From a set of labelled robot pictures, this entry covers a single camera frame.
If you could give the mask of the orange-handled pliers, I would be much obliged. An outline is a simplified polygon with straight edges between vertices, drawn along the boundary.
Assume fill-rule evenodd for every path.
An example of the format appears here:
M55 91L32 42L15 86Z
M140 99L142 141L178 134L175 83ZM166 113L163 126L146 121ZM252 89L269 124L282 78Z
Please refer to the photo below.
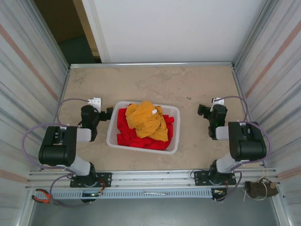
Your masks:
M60 202L60 201L56 201L52 198L52 195L44 190L44 189L35 189L36 192L40 192L41 194L43 194L46 199L40 199L38 198L37 196L35 195L32 195L32 199L35 201L35 202L38 202L38 203L43 203L43 204L53 204L53 205L56 205L56 206L63 206L63 204Z

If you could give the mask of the red cloth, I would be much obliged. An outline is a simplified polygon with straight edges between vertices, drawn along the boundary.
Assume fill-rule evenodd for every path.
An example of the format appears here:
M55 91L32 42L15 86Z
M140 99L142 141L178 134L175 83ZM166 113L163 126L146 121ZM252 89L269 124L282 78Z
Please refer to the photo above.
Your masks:
M135 129L130 129L128 127L125 116L126 109L127 108L121 108L118 111L117 128L120 131L120 133L117 134L118 145L161 151L164 151L170 145L171 139L173 137L174 117L170 117L167 114L163 114L168 129L168 141L163 142L154 140L149 137L139 138L136 135Z

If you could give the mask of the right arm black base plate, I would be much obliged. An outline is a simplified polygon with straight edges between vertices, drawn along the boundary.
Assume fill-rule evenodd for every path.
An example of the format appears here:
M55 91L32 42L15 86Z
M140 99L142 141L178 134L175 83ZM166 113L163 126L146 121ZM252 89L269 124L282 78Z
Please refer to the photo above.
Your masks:
M237 181L233 173L210 172L208 170L194 171L196 186L234 186Z

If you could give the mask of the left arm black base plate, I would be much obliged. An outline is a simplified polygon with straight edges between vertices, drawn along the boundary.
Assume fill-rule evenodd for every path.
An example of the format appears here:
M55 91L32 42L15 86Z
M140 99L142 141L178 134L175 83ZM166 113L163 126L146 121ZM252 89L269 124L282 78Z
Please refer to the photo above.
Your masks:
M71 178L71 188L102 188L111 187L112 173L98 172L94 176L75 176Z

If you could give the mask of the beige door frame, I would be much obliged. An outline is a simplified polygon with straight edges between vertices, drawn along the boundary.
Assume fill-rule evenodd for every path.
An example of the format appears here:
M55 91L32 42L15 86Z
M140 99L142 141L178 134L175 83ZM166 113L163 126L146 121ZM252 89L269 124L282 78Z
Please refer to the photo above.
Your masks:
M73 4L75 6L75 9L77 11L77 14L79 16L80 23L82 25L83 31L85 33L86 39L88 41L89 47L91 49L92 55L96 59L100 59L100 54L98 52L96 42L94 39L94 36L92 34L92 30L87 18L86 11L84 9L84 5L82 0L72 0Z

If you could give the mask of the mustard yellow t-shirt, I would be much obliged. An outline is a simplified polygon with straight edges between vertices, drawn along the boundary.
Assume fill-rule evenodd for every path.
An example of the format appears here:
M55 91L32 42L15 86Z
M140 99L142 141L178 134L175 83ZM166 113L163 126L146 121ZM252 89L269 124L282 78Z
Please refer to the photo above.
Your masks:
M125 116L128 127L135 129L139 138L168 141L168 129L161 106L144 100L140 104L130 104Z

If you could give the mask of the white perforated plastic basket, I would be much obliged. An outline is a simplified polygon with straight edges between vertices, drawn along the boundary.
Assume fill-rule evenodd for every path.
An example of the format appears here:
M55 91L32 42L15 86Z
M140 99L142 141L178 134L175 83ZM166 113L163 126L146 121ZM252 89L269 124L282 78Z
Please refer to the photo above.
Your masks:
M175 106L169 106L169 105L154 104L155 106L158 105L161 106L164 114L168 114L169 116L174 117L173 137L171 139L170 145L164 151L118 145L117 143L117 134L119 133L119 130L117 128L118 111L121 108L127 108L130 104L140 104L140 102L119 101L116 103L115 108L112 112L110 124L107 131L107 138L106 138L107 145L114 148L120 148L120 149L132 150L132 151L159 153L159 154L174 154L177 151L178 144L179 144L181 118L180 118L180 110Z

